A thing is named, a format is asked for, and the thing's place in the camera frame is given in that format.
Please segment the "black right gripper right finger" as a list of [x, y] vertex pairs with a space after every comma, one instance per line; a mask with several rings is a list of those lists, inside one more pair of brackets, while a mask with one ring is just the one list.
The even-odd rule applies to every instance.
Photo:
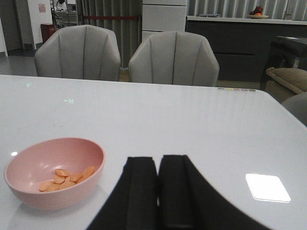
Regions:
[[164, 230], [265, 230], [226, 200], [186, 155], [163, 156], [158, 173]]

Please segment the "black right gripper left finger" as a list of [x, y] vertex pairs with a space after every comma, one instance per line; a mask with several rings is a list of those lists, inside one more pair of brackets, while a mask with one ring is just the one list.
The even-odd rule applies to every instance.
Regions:
[[89, 230], [156, 230], [157, 173], [151, 157], [128, 157]]

